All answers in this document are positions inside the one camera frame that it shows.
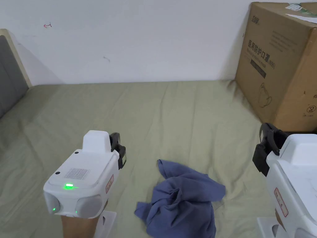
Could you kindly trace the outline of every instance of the red pen mark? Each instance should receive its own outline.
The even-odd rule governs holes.
[[[47,28],[47,26],[51,26],[51,27],[52,27],[51,23],[49,23],[49,25],[45,25],[45,24],[44,24],[44,27],[45,27],[45,28]]]

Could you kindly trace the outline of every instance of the white plastic housing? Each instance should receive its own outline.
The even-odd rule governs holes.
[[[317,237],[316,151],[317,135],[294,134],[279,156],[271,152],[266,159],[267,188],[289,237]]]
[[[119,175],[119,153],[111,152],[109,134],[89,131],[77,149],[44,185],[51,214],[94,218],[100,215]]]

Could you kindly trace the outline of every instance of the blue cloth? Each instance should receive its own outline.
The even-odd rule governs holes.
[[[214,238],[214,210],[211,202],[220,201],[225,186],[207,174],[184,165],[158,160],[166,179],[158,184],[151,203],[138,202],[134,212],[154,238]]]

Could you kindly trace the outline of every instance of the red warning label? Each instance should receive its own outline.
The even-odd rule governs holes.
[[[107,183],[107,186],[106,186],[106,194],[108,193],[108,191],[113,183],[113,179],[114,179],[114,176],[112,175],[109,182]]]
[[[283,198],[282,198],[282,196],[280,194],[280,191],[277,188],[274,190],[274,194],[275,194],[275,197],[277,199],[277,202],[280,205],[280,208],[282,210],[282,213],[283,213],[284,217],[287,217],[287,215],[288,215],[287,207],[286,207],[286,205],[285,205],[285,203],[283,201]]]

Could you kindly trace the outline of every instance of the green bed sheet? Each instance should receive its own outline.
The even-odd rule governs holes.
[[[256,217],[274,216],[252,163],[260,125],[234,81],[35,86],[0,120],[0,237],[62,237],[43,185],[89,130],[119,132],[126,146],[107,206],[116,238],[149,237],[133,212],[163,181],[158,159],[226,186],[214,203],[216,237],[256,237]]]

